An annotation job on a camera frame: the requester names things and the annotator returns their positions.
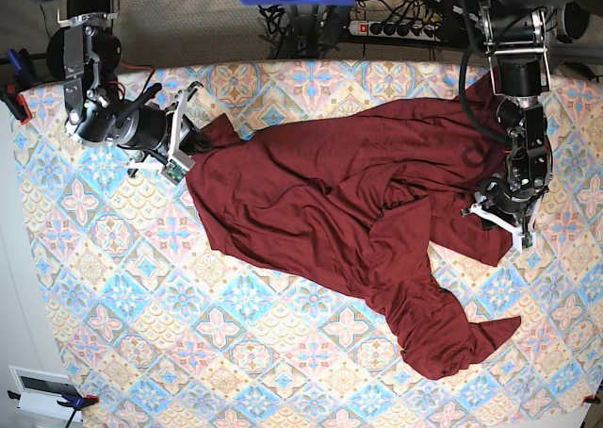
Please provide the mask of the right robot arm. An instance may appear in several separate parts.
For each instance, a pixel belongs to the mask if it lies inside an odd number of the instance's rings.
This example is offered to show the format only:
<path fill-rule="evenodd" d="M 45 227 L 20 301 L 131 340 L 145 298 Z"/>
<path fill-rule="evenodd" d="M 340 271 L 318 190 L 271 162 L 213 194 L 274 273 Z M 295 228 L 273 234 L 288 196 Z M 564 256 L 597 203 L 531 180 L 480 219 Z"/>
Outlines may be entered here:
<path fill-rule="evenodd" d="M 113 32 L 119 0 L 65 2 L 46 60 L 63 86 L 68 137 L 88 147 L 105 144 L 130 153 L 129 176 L 147 170 L 179 183 L 194 166 L 193 156 L 213 146 L 187 116 L 187 104 L 200 83 L 179 91 L 166 109 L 154 102 L 162 89 L 158 83 L 145 83 L 136 99 L 127 99 L 116 74 L 122 58 Z"/>

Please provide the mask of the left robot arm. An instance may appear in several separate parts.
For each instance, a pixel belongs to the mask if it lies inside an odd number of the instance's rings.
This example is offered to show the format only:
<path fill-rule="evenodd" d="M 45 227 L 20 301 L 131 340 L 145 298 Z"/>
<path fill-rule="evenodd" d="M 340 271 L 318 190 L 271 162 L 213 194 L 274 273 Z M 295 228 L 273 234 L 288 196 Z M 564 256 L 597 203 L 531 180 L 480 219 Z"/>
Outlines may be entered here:
<path fill-rule="evenodd" d="M 459 0 L 469 46 L 459 74 L 459 99 L 471 124 L 504 147 L 503 170 L 485 179 L 474 203 L 463 210 L 513 237 L 517 250 L 535 242 L 538 209 L 548 191 L 553 157 L 547 118 L 540 97 L 550 89 L 546 11 L 574 0 L 480 0 L 478 21 Z M 471 110 L 465 79 L 469 58 L 481 54 L 489 63 L 498 130 L 485 126 Z"/>

